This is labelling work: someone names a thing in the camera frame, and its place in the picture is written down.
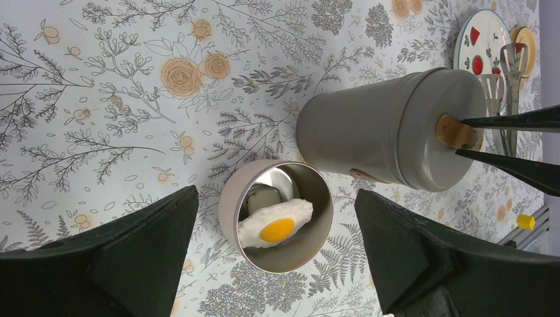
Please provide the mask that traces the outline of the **round steel lunch bowl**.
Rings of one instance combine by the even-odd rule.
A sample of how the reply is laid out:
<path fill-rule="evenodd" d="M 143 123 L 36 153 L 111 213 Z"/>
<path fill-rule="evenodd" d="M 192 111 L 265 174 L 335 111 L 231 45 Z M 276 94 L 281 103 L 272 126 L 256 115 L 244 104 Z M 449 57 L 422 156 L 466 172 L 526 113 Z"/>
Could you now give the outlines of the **round steel lunch bowl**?
<path fill-rule="evenodd" d="M 332 192 L 307 164 L 256 160 L 225 183 L 218 219 L 225 238 L 252 267 L 290 273 L 326 242 L 333 223 Z"/>

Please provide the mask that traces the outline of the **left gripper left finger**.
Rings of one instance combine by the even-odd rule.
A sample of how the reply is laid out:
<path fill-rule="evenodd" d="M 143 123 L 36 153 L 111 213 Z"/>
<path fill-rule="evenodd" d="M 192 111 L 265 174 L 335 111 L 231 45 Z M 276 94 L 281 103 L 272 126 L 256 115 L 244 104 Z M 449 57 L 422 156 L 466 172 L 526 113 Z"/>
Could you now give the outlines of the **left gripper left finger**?
<path fill-rule="evenodd" d="M 81 234 L 3 252 L 1 315 L 171 315 L 198 196 L 187 186 Z"/>

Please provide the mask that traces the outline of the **metal food tongs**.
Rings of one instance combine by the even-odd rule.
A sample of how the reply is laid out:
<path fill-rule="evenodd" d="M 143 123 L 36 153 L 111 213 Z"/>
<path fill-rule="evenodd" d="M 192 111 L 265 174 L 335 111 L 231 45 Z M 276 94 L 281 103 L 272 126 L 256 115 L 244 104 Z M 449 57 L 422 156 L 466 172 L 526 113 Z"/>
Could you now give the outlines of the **metal food tongs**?
<path fill-rule="evenodd" d="M 526 45 L 509 43 L 501 48 L 502 75 L 476 75 L 483 89 L 485 115 L 511 116 L 519 113 L 520 85 L 527 64 Z"/>

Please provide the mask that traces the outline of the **beige round lid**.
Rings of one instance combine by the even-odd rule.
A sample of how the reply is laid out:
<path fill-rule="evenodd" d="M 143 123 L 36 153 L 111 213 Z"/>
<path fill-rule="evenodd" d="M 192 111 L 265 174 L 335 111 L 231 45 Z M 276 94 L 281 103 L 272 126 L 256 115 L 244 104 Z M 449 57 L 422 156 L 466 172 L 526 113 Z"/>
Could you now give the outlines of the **beige round lid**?
<path fill-rule="evenodd" d="M 522 78 L 527 79 L 533 73 L 537 62 L 537 43 L 533 31 L 528 26 L 515 25 L 510 31 L 510 35 L 515 43 L 526 45 L 527 64 Z"/>

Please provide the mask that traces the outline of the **white patterned plate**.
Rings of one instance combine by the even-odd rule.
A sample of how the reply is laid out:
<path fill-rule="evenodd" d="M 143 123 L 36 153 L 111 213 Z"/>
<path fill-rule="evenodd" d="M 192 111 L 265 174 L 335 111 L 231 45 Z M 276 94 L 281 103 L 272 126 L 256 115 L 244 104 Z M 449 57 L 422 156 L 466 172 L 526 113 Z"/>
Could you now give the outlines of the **white patterned plate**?
<path fill-rule="evenodd" d="M 511 37 L 503 19 L 490 9 L 479 10 L 459 32 L 452 67 L 475 75 L 502 75 L 500 51 L 509 43 Z"/>

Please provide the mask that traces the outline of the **grey lid with wooden knob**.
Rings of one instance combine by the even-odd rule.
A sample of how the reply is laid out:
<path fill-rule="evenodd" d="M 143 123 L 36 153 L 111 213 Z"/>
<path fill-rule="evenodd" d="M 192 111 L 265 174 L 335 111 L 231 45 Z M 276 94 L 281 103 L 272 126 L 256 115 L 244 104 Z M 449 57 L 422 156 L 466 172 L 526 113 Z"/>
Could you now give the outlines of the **grey lid with wooden knob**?
<path fill-rule="evenodd" d="M 462 119 L 486 115 L 485 93 L 468 71 L 443 67 L 391 81 L 384 123 L 384 160 L 396 182 L 442 192 L 455 186 L 472 160 L 458 149 L 480 150 L 483 133 Z"/>

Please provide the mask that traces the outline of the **floral patterned table mat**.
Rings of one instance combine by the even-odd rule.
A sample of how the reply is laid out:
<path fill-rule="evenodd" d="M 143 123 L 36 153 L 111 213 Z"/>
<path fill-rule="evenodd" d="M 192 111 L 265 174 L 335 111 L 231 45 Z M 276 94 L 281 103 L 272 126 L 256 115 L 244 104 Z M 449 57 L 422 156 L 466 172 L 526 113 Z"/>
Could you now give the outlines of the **floral patterned table mat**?
<path fill-rule="evenodd" d="M 442 193 L 325 173 L 324 249 L 284 276 L 224 239 L 225 180 L 301 161 L 295 123 L 321 92 L 451 66 L 480 9 L 537 30 L 537 1 L 2 1 L 1 250 L 31 250 L 197 186 L 173 316 L 380 316 L 353 210 L 376 191 L 496 242 L 543 194 L 475 163 Z"/>

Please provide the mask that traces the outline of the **small yellow block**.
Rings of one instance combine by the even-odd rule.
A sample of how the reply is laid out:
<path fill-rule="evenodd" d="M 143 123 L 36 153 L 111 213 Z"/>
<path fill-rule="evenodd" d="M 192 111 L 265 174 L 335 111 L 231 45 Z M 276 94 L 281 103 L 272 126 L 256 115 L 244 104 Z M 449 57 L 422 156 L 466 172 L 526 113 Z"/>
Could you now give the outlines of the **small yellow block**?
<path fill-rule="evenodd" d="M 536 225 L 536 219 L 531 215 L 519 215 L 516 223 L 520 229 L 533 230 Z"/>

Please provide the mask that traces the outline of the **toy fried egg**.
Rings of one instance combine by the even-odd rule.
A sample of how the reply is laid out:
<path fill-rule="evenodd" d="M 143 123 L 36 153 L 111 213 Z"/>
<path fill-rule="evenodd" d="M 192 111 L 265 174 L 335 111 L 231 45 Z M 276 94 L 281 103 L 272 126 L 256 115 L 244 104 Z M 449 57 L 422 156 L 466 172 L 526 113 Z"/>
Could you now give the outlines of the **toy fried egg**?
<path fill-rule="evenodd" d="M 313 214 L 313 204 L 292 199 L 258 209 L 238 223 L 242 248 L 271 248 L 294 236 Z"/>

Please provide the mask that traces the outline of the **grey cylindrical lunch container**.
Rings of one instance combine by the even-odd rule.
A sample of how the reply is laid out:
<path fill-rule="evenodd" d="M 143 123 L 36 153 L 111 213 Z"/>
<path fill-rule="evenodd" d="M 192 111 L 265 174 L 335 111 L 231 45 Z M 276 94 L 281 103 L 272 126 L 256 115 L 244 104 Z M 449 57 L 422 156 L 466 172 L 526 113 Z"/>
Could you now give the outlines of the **grey cylindrical lunch container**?
<path fill-rule="evenodd" d="M 387 183 L 405 184 L 397 159 L 397 134 L 421 72 L 319 94 L 297 120 L 297 147 L 304 160 L 327 172 L 353 171 Z"/>

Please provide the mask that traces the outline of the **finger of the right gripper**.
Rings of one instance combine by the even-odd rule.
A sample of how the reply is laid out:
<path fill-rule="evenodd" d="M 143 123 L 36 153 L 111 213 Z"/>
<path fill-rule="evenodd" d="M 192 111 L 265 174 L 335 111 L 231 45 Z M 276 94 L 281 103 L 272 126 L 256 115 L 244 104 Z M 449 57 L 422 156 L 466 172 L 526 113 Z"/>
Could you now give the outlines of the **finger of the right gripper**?
<path fill-rule="evenodd" d="M 559 105 L 511 116 L 470 118 L 460 122 L 483 129 L 559 133 Z"/>
<path fill-rule="evenodd" d="M 547 195 L 559 197 L 559 165 L 467 149 L 456 149 L 455 154 L 498 168 Z"/>

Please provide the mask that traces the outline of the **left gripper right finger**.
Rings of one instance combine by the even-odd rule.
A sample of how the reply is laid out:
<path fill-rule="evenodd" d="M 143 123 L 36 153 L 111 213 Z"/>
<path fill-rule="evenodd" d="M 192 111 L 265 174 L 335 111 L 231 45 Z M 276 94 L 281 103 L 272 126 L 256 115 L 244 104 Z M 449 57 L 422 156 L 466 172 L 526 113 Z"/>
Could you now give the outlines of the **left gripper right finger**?
<path fill-rule="evenodd" d="M 378 302 L 394 316 L 558 316 L 559 258 L 478 239 L 359 190 Z"/>

